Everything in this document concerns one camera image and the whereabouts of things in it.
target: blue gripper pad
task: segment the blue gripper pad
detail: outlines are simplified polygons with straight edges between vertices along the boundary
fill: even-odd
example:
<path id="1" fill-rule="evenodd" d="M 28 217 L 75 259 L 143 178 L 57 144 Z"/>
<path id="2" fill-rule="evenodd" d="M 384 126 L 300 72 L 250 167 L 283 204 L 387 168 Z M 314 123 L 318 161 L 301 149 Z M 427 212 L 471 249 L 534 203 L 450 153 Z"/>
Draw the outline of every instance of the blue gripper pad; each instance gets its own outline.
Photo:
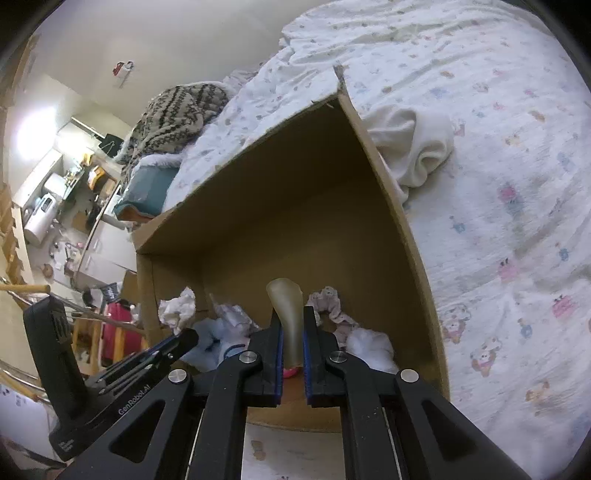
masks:
<path id="1" fill-rule="evenodd" d="M 310 370 L 310 345 L 306 330 L 304 330 L 304 386 L 306 388 L 306 400 L 310 403 L 312 397 L 312 372 Z"/>
<path id="2" fill-rule="evenodd" d="M 275 377 L 275 402 L 277 405 L 281 403 L 281 396 L 283 395 L 283 328 L 279 332 L 279 344 L 277 346 L 277 365 Z"/>

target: patterned bedsheet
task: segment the patterned bedsheet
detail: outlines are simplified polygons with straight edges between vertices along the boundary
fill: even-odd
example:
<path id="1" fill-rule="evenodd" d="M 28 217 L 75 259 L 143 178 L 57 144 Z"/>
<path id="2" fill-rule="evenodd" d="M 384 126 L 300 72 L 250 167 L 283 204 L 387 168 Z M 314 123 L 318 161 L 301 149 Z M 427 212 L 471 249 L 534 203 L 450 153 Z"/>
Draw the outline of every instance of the patterned bedsheet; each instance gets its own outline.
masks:
<path id="1" fill-rule="evenodd" d="M 591 93 L 567 54 L 500 0 L 341 0 L 283 35 L 184 151 L 165 207 L 330 93 L 336 63 L 362 118 L 386 100 L 448 114 L 455 151 L 404 206 L 452 402 L 532 477 L 557 472 L 591 426 Z"/>

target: translucent plastic object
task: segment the translucent plastic object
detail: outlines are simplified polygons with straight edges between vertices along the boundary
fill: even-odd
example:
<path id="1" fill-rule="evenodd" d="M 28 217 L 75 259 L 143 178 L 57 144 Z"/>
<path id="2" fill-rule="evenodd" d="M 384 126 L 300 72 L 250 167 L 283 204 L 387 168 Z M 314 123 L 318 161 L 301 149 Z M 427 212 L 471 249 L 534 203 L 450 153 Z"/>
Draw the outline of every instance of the translucent plastic object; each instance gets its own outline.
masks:
<path id="1" fill-rule="evenodd" d="M 267 284 L 267 294 L 283 326 L 283 367 L 303 363 L 304 297 L 297 283 L 276 278 Z"/>

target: knitted blanket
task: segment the knitted blanket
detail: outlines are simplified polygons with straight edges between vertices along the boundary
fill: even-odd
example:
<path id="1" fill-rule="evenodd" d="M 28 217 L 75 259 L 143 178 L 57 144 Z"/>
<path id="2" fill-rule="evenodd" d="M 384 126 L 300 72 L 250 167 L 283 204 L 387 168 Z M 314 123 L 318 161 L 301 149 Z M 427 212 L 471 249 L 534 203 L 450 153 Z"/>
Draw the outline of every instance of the knitted blanket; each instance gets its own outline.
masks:
<path id="1" fill-rule="evenodd" d="M 199 82 L 168 88 L 152 99 L 114 159 L 125 166 L 121 173 L 123 188 L 142 157 L 177 153 L 195 140 L 221 113 L 232 93 L 221 83 Z"/>

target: cardboard box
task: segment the cardboard box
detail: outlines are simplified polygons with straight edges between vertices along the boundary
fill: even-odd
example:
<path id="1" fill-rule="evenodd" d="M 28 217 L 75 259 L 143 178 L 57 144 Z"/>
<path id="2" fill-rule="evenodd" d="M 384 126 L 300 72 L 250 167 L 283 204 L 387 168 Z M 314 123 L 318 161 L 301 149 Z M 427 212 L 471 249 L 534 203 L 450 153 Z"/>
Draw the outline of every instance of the cardboard box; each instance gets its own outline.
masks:
<path id="1" fill-rule="evenodd" d="M 139 303 L 138 277 L 135 272 L 127 270 L 123 277 L 123 284 L 119 296 L 129 303 Z"/>
<path id="2" fill-rule="evenodd" d="M 304 298 L 330 285 L 343 311 L 386 332 L 401 368 L 414 368 L 449 396 L 439 323 L 427 277 L 394 185 L 348 96 L 337 93 L 283 122 L 242 151 L 176 208 L 134 233 L 148 341 L 161 339 L 158 302 L 185 286 L 200 317 L 209 293 L 240 304 L 261 326 L 271 317 L 265 286 L 277 277 Z M 249 420 L 338 431 L 337 409 L 305 405 L 301 378 L 279 408 Z"/>

